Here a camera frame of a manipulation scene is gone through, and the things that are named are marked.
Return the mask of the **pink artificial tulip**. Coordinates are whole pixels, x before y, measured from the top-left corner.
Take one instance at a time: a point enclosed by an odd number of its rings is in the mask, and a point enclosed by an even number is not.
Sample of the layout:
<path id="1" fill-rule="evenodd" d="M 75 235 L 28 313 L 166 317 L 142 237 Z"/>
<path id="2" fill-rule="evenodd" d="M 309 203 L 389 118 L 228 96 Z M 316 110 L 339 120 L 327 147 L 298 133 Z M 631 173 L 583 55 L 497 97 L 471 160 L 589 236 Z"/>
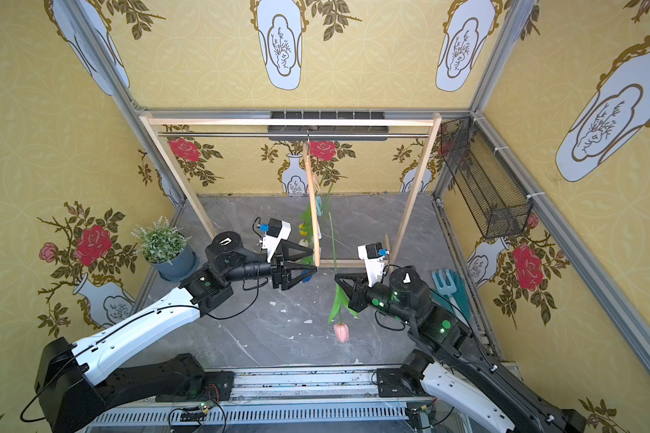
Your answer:
<path id="1" fill-rule="evenodd" d="M 332 261 L 334 266 L 334 272 L 337 274 L 339 268 L 338 268 L 332 214 L 328 213 L 327 216 L 330 224 L 330 238 L 331 238 L 331 246 L 333 252 Z M 349 312 L 351 312 L 351 309 L 348 307 L 348 301 L 346 299 L 344 290 L 337 283 L 335 283 L 335 297 L 330 311 L 329 322 L 333 325 L 333 330 L 337 341 L 340 343 L 348 343 L 348 341 L 350 340 L 350 329 L 348 328 L 348 325 L 343 320 L 342 317 L 343 310 L 348 310 Z"/>

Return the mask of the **wooden arched clip hanger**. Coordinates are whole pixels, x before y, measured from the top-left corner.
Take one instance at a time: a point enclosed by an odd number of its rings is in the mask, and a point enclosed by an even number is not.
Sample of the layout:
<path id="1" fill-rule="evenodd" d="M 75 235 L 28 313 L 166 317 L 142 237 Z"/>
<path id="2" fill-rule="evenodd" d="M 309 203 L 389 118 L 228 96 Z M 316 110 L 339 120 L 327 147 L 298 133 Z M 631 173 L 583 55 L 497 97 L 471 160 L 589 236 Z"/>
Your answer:
<path id="1" fill-rule="evenodd" d="M 313 241 L 313 264 L 316 267 L 321 266 L 321 230 L 317 215 L 317 200 L 316 200 L 316 185 L 313 178 L 312 163 L 311 163 L 311 140 L 310 135 L 307 135 L 307 140 L 303 145 L 303 159 L 306 171 L 306 178 L 308 182 L 309 204 L 312 219 L 312 241 Z"/>

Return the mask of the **yellow artificial tulip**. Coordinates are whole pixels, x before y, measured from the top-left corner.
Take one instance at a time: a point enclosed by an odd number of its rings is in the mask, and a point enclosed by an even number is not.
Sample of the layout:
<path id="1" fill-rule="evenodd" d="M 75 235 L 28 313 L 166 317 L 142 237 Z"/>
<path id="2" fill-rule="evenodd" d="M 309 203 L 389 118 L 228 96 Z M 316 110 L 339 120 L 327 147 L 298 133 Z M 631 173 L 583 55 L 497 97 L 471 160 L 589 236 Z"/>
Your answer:
<path id="1" fill-rule="evenodd" d="M 304 238 L 312 237 L 312 212 L 309 207 L 300 216 L 299 234 Z"/>

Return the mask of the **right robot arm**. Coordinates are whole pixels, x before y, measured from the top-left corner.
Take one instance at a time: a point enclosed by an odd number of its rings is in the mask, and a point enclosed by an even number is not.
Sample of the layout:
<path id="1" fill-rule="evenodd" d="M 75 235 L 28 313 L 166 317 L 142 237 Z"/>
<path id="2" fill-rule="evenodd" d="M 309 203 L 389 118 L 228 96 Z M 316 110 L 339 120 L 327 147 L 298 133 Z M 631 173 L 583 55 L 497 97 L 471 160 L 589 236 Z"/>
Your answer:
<path id="1" fill-rule="evenodd" d="M 416 348 L 401 366 L 404 380 L 466 414 L 490 432 L 583 432 L 587 422 L 533 392 L 485 353 L 472 329 L 440 306 L 413 266 L 396 268 L 384 283 L 366 274 L 336 274 L 355 312 L 371 307 L 408 327 Z"/>

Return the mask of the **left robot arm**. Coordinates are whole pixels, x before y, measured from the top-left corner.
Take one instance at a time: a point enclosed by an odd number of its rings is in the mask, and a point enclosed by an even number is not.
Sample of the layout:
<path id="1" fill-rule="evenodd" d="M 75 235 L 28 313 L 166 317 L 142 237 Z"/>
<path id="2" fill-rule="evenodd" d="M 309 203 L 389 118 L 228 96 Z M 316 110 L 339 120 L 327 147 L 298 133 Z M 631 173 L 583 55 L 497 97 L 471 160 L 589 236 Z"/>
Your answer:
<path id="1" fill-rule="evenodd" d="M 217 235 L 205 249 L 207 262 L 162 299 L 122 322 L 74 343 L 59 337 L 41 356 L 34 401 L 54 432 L 76 432 L 99 415 L 128 402 L 181 394 L 204 369 L 190 354 L 126 368 L 125 362 L 167 334 L 211 315 L 233 294 L 234 281 L 267 280 L 289 290 L 314 275 L 304 263 L 313 250 L 286 236 L 265 236 L 263 252 L 243 246 L 233 231 Z"/>

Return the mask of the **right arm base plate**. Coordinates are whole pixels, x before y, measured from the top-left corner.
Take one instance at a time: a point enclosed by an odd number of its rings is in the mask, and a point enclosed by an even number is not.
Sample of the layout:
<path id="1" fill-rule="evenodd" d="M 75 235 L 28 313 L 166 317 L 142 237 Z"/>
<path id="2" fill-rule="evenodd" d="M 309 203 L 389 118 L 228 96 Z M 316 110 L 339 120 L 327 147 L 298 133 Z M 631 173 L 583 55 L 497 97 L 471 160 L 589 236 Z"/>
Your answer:
<path id="1" fill-rule="evenodd" d="M 423 397 L 422 373 L 409 366 L 377 369 L 374 384 L 385 398 Z"/>

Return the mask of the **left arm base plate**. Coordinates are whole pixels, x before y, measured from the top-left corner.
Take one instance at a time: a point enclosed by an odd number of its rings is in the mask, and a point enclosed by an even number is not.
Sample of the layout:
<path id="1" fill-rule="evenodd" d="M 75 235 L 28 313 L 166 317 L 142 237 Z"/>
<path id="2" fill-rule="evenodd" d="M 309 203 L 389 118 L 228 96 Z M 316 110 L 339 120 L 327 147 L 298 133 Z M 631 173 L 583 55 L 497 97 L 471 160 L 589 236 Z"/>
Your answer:
<path id="1" fill-rule="evenodd" d="M 195 376 L 179 391 L 155 396 L 156 402 L 228 402 L 234 387 L 232 371 L 206 372 Z"/>

